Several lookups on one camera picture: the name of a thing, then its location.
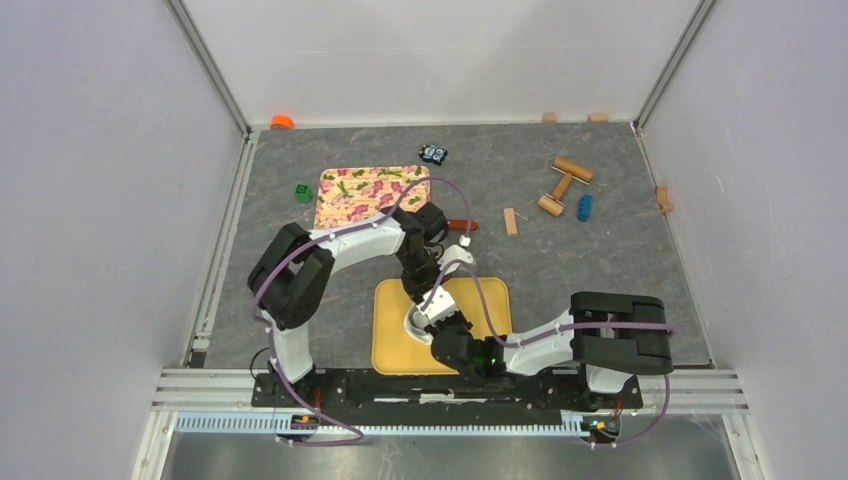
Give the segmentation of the metal scraper with wooden handle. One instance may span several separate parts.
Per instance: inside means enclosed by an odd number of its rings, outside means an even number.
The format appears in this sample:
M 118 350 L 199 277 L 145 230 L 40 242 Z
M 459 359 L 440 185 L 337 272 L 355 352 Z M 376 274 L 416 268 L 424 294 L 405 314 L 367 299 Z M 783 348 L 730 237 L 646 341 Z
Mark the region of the metal scraper with wooden handle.
M 451 230 L 455 231 L 468 230 L 473 232 L 479 228 L 479 224 L 476 221 L 468 221 L 465 219 L 448 219 L 447 224 Z

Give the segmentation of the yellow cutting mat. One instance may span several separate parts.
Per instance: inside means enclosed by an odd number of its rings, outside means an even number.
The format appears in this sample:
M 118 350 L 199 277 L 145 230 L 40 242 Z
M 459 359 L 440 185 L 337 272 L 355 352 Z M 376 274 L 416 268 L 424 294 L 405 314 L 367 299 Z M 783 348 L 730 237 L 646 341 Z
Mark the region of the yellow cutting mat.
M 498 334 L 512 332 L 511 306 L 507 285 L 496 277 L 480 279 L 490 319 Z M 484 339 L 491 334 L 474 281 L 469 277 L 452 278 L 444 285 L 461 312 L 472 324 L 471 334 Z M 411 337 L 404 328 L 408 310 L 413 306 L 399 279 L 385 280 L 375 290 L 372 336 L 372 366 L 383 374 L 453 375 L 456 371 L 434 359 L 430 347 Z

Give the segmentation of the white dough ball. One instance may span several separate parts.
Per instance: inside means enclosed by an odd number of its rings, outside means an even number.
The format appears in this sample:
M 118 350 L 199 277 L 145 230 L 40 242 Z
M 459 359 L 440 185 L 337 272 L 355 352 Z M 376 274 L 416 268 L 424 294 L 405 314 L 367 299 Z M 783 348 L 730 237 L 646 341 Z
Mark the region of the white dough ball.
M 426 331 L 430 325 L 430 319 L 416 305 L 412 305 L 404 316 L 403 326 L 406 333 L 421 344 L 432 344 L 433 336 Z

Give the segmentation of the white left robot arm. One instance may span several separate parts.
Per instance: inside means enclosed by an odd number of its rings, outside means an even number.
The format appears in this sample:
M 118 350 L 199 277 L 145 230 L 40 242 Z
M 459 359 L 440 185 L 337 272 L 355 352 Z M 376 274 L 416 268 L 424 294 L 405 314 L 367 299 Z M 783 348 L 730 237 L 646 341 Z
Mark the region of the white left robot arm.
M 407 295 L 421 305 L 441 274 L 429 248 L 444 239 L 448 220 L 428 202 L 414 212 L 386 207 L 364 220 L 307 231 L 296 223 L 280 229 L 248 276 L 253 314 L 270 329 L 271 364 L 280 376 L 275 392 L 290 407 L 314 394 L 309 376 L 307 322 L 318 310 L 331 276 L 347 267 L 393 255 Z

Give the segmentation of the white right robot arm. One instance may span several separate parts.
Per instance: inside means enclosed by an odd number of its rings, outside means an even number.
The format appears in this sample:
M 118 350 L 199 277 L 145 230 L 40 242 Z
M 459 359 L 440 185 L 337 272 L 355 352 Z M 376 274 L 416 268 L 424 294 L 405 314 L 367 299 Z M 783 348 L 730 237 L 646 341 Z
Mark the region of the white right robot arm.
M 673 372 L 662 300 L 643 295 L 582 291 L 550 322 L 524 333 L 475 338 L 454 298 L 441 291 L 413 306 L 407 333 L 429 346 L 432 357 L 463 377 L 536 377 L 564 363 L 578 366 L 580 400 L 602 408 L 633 376 Z

